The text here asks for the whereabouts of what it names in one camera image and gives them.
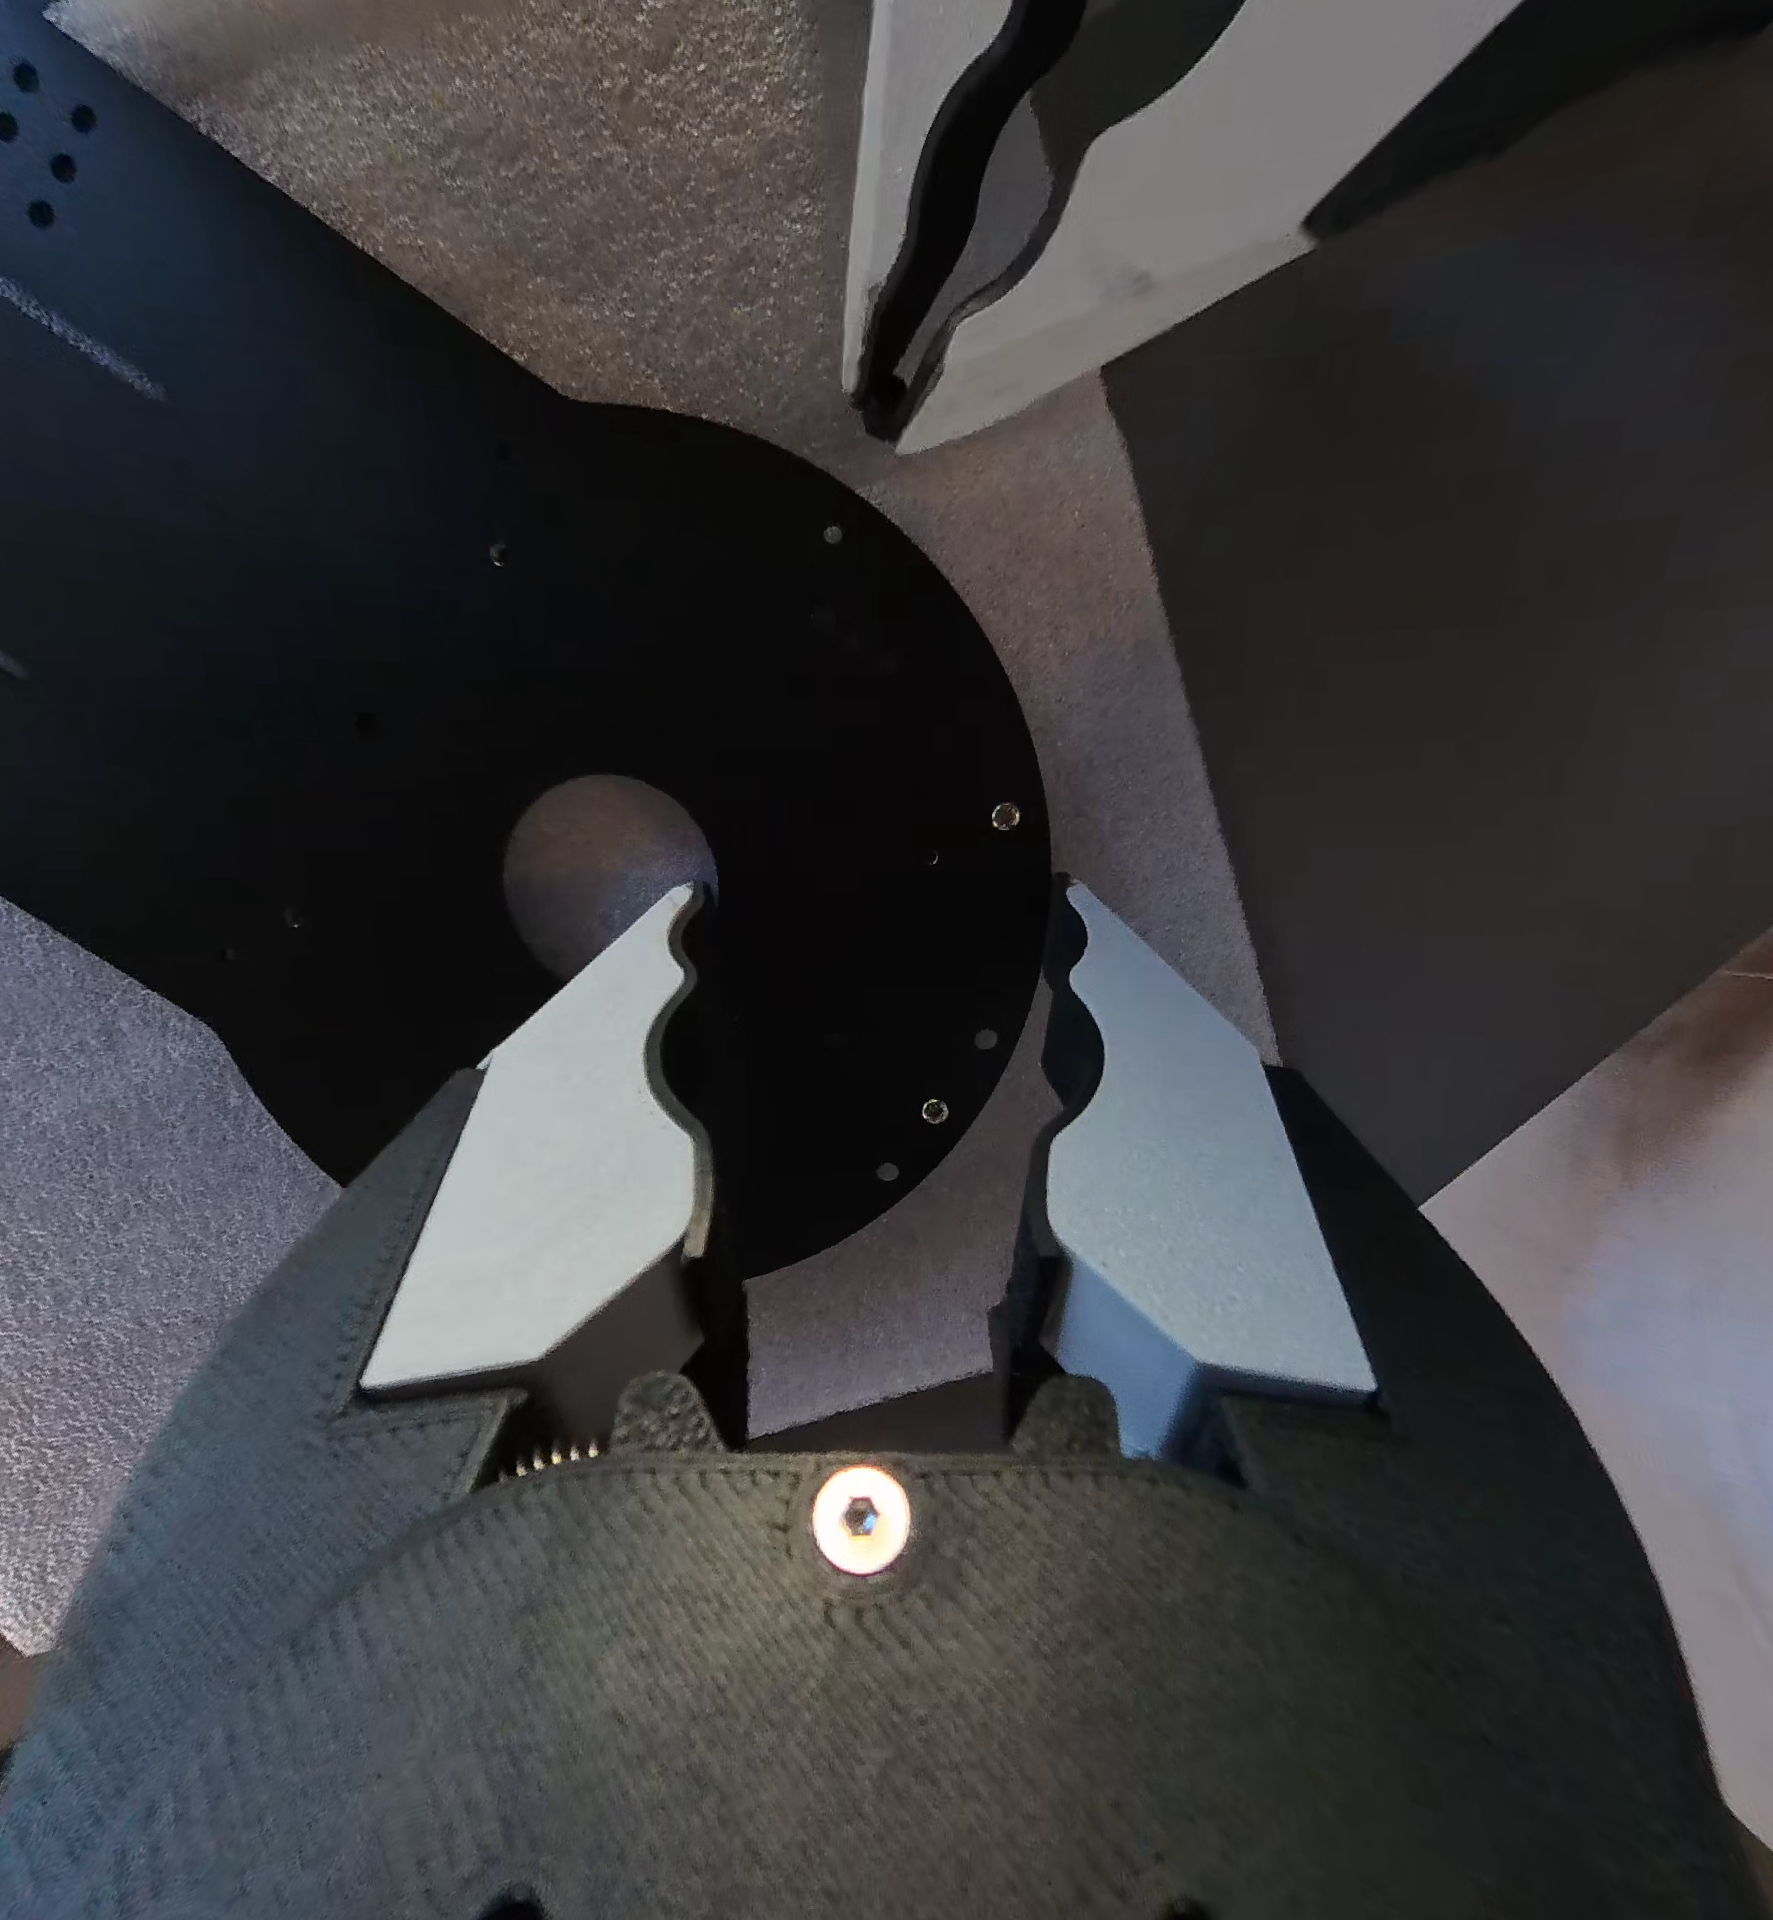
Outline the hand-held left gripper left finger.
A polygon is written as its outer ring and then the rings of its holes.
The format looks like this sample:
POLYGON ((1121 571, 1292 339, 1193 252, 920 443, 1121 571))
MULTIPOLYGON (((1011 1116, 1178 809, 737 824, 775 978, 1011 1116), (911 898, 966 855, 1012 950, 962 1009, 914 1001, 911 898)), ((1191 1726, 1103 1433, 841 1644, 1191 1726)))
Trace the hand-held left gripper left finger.
POLYGON ((699 971, 685 880, 524 1017, 479 1084, 359 1375, 376 1398, 518 1389, 545 1438, 608 1442, 632 1379, 704 1340, 713 1153, 663 1040, 699 971))

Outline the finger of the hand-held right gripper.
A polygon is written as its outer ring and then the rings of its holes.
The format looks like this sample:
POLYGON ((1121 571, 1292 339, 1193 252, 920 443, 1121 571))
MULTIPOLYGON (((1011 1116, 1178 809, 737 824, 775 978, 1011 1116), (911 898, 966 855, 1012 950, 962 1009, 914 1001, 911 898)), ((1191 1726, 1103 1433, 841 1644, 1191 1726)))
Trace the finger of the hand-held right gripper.
POLYGON ((1018 412, 1309 248, 1305 221, 1511 1, 1241 3, 1103 128, 1040 248, 937 341, 900 453, 1018 412))
POLYGON ((1087 3, 882 1, 869 9, 846 254, 841 384, 884 443, 941 443, 954 316, 939 295, 998 137, 1063 59, 1087 3))

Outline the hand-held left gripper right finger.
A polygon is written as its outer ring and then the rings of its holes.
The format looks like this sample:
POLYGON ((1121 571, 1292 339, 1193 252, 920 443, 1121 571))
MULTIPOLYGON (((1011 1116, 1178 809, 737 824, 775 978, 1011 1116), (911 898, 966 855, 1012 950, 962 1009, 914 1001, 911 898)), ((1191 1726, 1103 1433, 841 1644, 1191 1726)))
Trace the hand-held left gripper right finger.
POLYGON ((990 1313, 1012 1442, 1050 1379, 1125 1454, 1187 1454, 1224 1395, 1369 1406, 1379 1379, 1258 1048, 1072 875, 1053 880, 1014 1266, 990 1313))

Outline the grey foam sheet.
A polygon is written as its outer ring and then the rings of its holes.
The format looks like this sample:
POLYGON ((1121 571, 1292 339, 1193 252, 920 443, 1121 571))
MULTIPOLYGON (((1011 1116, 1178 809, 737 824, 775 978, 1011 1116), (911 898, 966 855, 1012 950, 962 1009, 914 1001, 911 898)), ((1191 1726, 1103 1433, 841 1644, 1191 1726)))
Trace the grey foam sheet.
MULTIPOLYGON (((62 3, 56 22, 549 384, 874 501, 1017 684, 1060 863, 1278 1052, 1099 373, 903 460, 841 392, 865 3, 62 3)), ((0 1638, 332 1184, 221 1043, 0 898, 0 1638)))

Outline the black metal base plate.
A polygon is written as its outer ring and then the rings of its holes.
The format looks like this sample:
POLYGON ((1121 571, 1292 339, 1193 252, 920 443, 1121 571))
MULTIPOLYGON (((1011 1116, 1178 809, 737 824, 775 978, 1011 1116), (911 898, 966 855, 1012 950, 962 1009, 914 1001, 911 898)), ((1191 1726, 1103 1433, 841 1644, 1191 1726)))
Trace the black metal base plate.
POLYGON ((909 1199, 1050 892, 955 587, 794 453, 556 393, 0 3, 0 896, 348 1182, 556 988, 504 855, 583 775, 713 858, 672 1081, 746 1274, 909 1199))

